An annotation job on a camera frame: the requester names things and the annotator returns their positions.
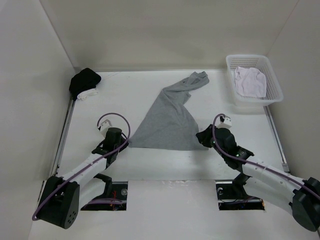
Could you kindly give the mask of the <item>grey tank top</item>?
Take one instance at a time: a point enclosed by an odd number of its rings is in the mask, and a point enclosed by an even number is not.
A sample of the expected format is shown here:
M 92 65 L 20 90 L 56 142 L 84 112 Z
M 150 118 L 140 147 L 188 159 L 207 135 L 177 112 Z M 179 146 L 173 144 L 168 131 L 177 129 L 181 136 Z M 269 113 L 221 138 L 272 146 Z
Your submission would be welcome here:
M 204 151 L 196 137 L 199 127 L 184 104 L 191 91 L 210 82 L 206 72 L 193 72 L 189 77 L 163 88 L 145 118 L 129 140 L 131 148 L 173 151 Z

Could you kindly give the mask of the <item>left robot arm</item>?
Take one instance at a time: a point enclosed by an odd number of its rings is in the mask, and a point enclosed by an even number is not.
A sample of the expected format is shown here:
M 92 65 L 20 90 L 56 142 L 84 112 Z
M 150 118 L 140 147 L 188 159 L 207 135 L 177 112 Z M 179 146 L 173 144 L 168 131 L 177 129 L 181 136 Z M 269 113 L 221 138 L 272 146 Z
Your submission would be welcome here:
M 115 162 L 118 154 L 128 145 L 123 131 L 110 127 L 104 140 L 82 164 L 63 176 L 47 179 L 32 219 L 68 229 L 80 210 L 114 210 L 117 206 L 125 206 L 125 185 L 114 183 L 102 172 Z

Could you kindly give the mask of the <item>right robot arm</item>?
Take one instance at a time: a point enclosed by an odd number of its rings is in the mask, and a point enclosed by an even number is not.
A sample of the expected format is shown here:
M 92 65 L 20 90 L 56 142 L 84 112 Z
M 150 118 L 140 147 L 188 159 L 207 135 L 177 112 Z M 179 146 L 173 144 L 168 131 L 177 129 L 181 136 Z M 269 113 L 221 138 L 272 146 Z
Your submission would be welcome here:
M 236 197 L 266 200 L 289 213 L 303 228 L 311 232 L 319 229 L 319 180 L 302 179 L 266 165 L 253 152 L 237 145 L 227 128 L 211 124 L 195 136 L 201 145 L 214 148 L 228 167 L 239 172 L 231 189 Z

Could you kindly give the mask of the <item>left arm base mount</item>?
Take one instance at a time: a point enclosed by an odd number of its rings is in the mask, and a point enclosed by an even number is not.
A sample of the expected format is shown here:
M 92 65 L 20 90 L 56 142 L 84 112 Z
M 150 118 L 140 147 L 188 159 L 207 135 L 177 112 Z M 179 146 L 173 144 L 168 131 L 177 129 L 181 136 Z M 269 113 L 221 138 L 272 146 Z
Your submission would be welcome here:
M 128 182 L 112 182 L 108 189 L 101 194 L 96 194 L 90 201 L 103 201 L 107 203 L 85 204 L 81 211 L 126 211 L 128 197 Z

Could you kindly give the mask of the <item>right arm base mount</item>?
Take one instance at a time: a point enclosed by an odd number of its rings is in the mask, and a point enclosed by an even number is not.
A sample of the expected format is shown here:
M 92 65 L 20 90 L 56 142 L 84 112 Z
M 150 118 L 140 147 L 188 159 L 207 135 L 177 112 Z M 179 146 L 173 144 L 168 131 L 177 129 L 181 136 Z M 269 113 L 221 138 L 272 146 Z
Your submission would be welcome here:
M 265 210 L 264 201 L 246 193 L 244 185 L 248 176 L 240 173 L 236 178 L 215 182 L 220 211 Z

